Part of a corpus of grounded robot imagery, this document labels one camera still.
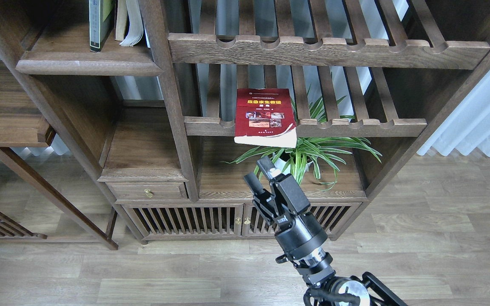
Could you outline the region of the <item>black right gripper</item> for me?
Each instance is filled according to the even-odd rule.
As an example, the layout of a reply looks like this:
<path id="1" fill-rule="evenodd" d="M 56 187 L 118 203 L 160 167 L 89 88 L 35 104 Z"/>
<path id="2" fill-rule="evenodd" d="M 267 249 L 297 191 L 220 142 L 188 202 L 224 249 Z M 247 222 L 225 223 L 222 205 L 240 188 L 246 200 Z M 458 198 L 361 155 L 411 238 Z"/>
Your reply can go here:
<path id="1" fill-rule="evenodd" d="M 270 182 L 271 190 L 264 189 L 253 172 L 244 180 L 266 224 L 278 226 L 275 238 L 285 254 L 282 260 L 323 258 L 320 247 L 328 236 L 308 211 L 311 204 L 299 184 L 291 174 L 283 175 L 268 156 L 258 159 L 256 164 Z"/>

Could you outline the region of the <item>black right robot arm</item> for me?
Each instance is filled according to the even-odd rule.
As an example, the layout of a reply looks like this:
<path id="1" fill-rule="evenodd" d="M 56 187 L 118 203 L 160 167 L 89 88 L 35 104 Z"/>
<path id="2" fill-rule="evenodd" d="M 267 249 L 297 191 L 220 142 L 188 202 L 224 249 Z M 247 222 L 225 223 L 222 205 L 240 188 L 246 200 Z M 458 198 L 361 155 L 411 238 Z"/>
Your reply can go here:
<path id="1" fill-rule="evenodd" d="M 264 189 L 254 173 L 245 176 L 253 204 L 268 225 L 276 225 L 275 238 L 283 250 L 276 261 L 292 263 L 307 285 L 306 306 L 404 306 L 393 291 L 369 272 L 358 277 L 339 277 L 332 256 L 322 248 L 328 236 L 308 211 L 311 205 L 291 174 L 283 174 L 268 157 L 257 165 L 270 183 Z"/>

